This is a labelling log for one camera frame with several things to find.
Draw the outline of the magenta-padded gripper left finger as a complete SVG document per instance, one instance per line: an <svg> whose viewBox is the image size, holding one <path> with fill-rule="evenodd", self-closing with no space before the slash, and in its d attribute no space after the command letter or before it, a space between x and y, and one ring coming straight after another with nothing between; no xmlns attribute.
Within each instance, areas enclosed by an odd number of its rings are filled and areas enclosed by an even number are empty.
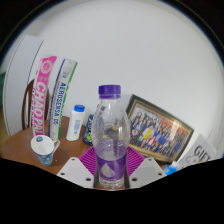
<svg viewBox="0 0 224 224"><path fill-rule="evenodd" d="M57 175L84 188L97 187L97 160L94 148L89 148L79 157L70 157Z"/></svg>

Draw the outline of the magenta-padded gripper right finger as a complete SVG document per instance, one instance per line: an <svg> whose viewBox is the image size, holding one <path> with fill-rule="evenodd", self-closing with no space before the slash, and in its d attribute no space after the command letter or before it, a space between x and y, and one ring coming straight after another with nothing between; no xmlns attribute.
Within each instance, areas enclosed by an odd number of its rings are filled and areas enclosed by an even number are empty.
<svg viewBox="0 0 224 224"><path fill-rule="evenodd" d="M127 189L140 188L157 181L166 174L152 158L145 158L135 149L127 149L125 187Z"/></svg>

